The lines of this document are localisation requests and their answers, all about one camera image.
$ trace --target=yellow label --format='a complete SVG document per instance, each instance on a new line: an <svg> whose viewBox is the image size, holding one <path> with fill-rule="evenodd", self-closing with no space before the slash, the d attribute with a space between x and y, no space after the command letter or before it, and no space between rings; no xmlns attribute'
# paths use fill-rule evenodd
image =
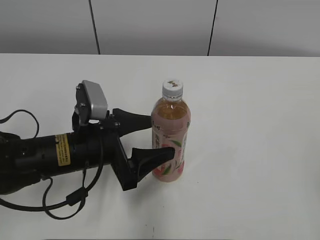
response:
<svg viewBox="0 0 320 240"><path fill-rule="evenodd" d="M56 156L60 167L71 164L67 134L55 135Z"/></svg>

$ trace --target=white bottle cap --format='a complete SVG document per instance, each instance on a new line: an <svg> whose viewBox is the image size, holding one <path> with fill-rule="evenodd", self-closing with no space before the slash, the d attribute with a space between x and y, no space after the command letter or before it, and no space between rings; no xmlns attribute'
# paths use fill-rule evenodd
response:
<svg viewBox="0 0 320 240"><path fill-rule="evenodd" d="M169 101L177 101L182 98L184 93L184 84L177 79L168 79L163 82L162 96Z"/></svg>

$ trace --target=plastic bottle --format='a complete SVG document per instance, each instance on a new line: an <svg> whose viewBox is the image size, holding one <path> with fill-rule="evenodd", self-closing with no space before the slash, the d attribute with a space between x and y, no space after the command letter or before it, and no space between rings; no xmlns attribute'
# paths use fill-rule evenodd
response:
<svg viewBox="0 0 320 240"><path fill-rule="evenodd" d="M163 182L175 181L184 170L191 112L182 96L183 83L180 80L164 81L162 98L156 102L151 114L152 148L175 148L174 158L152 171Z"/></svg>

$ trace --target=pink bottle label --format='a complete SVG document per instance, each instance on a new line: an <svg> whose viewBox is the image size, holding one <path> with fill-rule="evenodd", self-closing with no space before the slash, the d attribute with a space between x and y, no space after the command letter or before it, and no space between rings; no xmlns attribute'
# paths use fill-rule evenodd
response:
<svg viewBox="0 0 320 240"><path fill-rule="evenodd" d="M152 148L173 147L174 158L154 169L153 174L164 182L176 180L183 172L187 131L190 113L176 120L169 120L152 114Z"/></svg>

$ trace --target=white table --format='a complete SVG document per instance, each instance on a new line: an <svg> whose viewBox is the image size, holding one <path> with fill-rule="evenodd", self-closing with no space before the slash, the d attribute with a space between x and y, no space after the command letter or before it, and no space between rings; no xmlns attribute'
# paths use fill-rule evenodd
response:
<svg viewBox="0 0 320 240"><path fill-rule="evenodd" d="M0 116L28 109L40 136L70 132L82 80L100 83L110 109L149 114L166 78L184 81L192 113L183 177L122 192L106 166L70 220L0 206L0 239L320 239L320 58L0 54ZM28 138L35 124L20 113L0 131ZM122 141L130 156L151 131ZM48 203L81 179L55 177ZM3 198L40 206L48 184Z"/></svg>

